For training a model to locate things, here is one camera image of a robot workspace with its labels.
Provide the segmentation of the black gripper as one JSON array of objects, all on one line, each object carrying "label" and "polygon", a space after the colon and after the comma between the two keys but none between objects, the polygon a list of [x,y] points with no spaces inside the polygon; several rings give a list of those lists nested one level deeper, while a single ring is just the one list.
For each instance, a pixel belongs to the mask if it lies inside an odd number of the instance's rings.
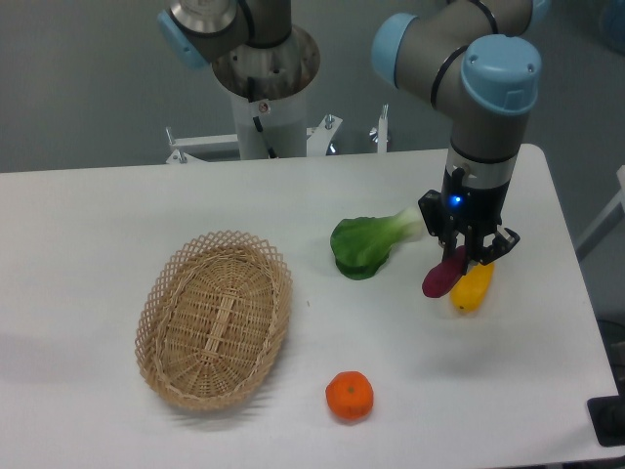
[{"label": "black gripper", "polygon": [[514,249],[520,236],[501,219],[509,185],[472,188],[469,173],[460,167],[444,172],[439,192],[430,190],[419,199],[427,231],[442,248],[442,262],[459,246],[465,246],[469,265],[488,265]]}]

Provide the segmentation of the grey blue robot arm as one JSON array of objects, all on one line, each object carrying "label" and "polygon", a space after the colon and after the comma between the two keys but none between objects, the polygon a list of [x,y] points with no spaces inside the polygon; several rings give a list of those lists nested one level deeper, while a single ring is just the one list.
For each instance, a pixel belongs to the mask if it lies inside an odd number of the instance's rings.
[{"label": "grey blue robot arm", "polygon": [[[391,16],[372,43],[381,78],[453,123],[442,187],[419,206],[444,256],[468,266],[495,261],[519,240],[501,211],[542,67],[523,36],[548,7],[451,1],[425,20]],[[303,96],[320,57],[289,2],[170,1],[157,22],[183,63],[210,66],[229,92],[242,158],[305,154]]]}]

